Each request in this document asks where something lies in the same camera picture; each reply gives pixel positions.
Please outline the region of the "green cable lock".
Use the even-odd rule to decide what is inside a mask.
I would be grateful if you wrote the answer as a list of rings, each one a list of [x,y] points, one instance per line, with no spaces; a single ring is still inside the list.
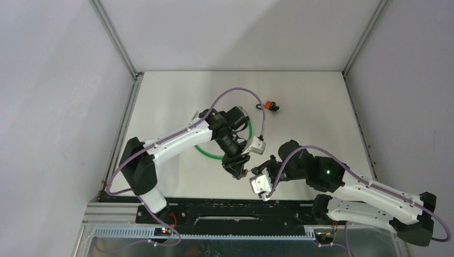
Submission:
[[[248,115],[247,111],[242,106],[236,105],[236,107],[238,107],[244,113],[244,115],[245,115],[245,117],[247,119],[247,124],[245,124],[240,130],[237,130],[237,132],[241,132],[241,131],[243,131],[245,129],[248,129],[248,139],[251,139],[253,137],[253,126],[252,126],[251,120],[249,118],[249,115]],[[209,153],[209,152],[203,150],[198,145],[194,146],[194,148],[199,153],[201,153],[202,155],[204,155],[207,158],[210,158],[210,159],[213,159],[213,160],[219,160],[219,161],[222,160],[222,158],[223,158],[223,155],[215,155],[215,154]]]

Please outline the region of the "black-headed key bunch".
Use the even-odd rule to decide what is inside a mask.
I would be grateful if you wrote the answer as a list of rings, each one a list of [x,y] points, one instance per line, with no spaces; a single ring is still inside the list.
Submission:
[[[277,112],[279,109],[280,109],[280,107],[277,106],[277,105],[274,105],[273,107],[270,107],[271,114],[272,114],[272,115],[275,115],[276,112]]]

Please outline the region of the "orange black padlock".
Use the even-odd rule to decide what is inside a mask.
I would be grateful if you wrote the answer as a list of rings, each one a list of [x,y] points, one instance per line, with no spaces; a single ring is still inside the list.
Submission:
[[[270,107],[273,107],[274,105],[277,105],[276,102],[267,101],[263,106],[264,106],[265,109],[267,109],[267,110],[270,111]],[[258,110],[262,110],[261,104],[257,104],[255,107],[256,107],[256,109],[258,109]]]

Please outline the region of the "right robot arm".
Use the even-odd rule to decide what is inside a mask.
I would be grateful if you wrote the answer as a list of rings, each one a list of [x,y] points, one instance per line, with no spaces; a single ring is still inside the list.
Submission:
[[[333,156],[314,156],[290,140],[275,156],[252,169],[255,194],[267,201],[278,183],[304,180],[319,192],[311,216],[319,224],[354,222],[386,229],[407,243],[426,247],[433,240],[436,196],[411,195],[351,170]]]

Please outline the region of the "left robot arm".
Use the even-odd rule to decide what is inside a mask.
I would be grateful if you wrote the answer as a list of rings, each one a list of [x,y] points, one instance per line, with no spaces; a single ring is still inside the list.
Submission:
[[[128,162],[121,173],[132,192],[149,208],[148,215],[156,223],[165,222],[169,216],[167,201],[157,188],[157,169],[181,152],[214,140],[224,153],[222,168],[235,179],[246,175],[244,165],[250,156],[244,152],[246,139],[238,137],[237,133],[248,127],[249,117],[239,107],[233,107],[227,112],[205,110],[193,123],[195,127],[167,135],[165,142],[159,138],[148,141],[131,138],[123,150],[121,162],[137,152],[141,153]]]

